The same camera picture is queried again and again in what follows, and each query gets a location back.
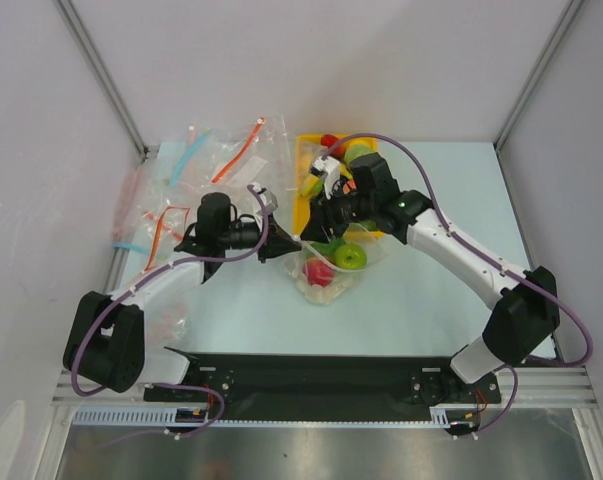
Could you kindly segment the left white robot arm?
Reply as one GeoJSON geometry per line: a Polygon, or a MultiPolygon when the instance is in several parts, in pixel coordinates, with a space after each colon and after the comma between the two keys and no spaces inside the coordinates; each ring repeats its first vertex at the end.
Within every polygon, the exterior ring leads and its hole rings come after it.
{"type": "Polygon", "coordinates": [[[256,183],[248,190],[253,213],[237,213],[225,193],[206,194],[195,222],[165,262],[125,288],[107,294],[90,291],[81,298],[63,355],[78,396],[104,390],[123,393],[139,381],[152,382],[146,373],[151,364],[158,365],[157,380],[176,398],[189,400],[199,393],[201,376],[183,355],[168,348],[151,353],[146,322],[152,308],[181,290],[205,284],[224,264],[250,257],[264,263],[300,251],[300,243],[274,217],[275,194],[256,183]]]}

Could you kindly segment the green lettuce toy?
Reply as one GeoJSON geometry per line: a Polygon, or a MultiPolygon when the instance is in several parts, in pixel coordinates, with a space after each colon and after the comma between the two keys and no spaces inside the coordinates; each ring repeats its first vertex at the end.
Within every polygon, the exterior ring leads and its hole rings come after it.
{"type": "Polygon", "coordinates": [[[346,241],[343,238],[335,238],[328,243],[313,242],[312,247],[322,256],[332,258],[336,250],[345,243],[346,241]]]}

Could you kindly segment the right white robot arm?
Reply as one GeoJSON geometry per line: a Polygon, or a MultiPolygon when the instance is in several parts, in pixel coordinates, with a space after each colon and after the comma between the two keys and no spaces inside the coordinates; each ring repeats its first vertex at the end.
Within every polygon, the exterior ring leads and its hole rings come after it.
{"type": "Polygon", "coordinates": [[[452,370],[442,376],[450,399],[467,400],[479,379],[501,366],[520,364],[556,330],[556,282],[548,270],[527,271],[498,261],[478,242],[464,239],[432,195],[401,189],[378,153],[357,157],[348,169],[355,187],[344,191],[338,160],[325,156],[312,161],[309,173],[321,180],[322,190],[309,202],[301,239],[326,243],[354,223],[371,221],[377,230],[436,260],[491,312],[481,335],[452,356],[452,370]]]}

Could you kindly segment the red pomegranate toy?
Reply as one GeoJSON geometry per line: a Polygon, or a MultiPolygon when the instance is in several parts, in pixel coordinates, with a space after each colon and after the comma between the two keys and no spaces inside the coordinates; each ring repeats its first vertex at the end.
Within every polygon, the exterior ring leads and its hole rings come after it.
{"type": "Polygon", "coordinates": [[[310,286],[327,287],[334,279],[334,271],[318,258],[308,259],[303,271],[310,286]]]}

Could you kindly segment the white dotted zip bag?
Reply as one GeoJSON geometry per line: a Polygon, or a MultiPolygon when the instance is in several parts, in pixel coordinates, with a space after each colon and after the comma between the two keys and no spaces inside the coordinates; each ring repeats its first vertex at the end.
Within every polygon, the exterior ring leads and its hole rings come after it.
{"type": "Polygon", "coordinates": [[[285,257],[283,268],[308,302],[329,305],[386,256],[379,237],[353,225],[328,243],[302,241],[300,251],[285,257]]]}

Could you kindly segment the green lime toy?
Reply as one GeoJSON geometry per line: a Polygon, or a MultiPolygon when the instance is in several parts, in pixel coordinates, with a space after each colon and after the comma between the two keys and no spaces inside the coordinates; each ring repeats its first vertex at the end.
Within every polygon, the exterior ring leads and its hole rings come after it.
{"type": "Polygon", "coordinates": [[[346,243],[335,250],[334,263],[343,270],[360,270],[368,263],[367,253],[358,244],[346,243]]]}

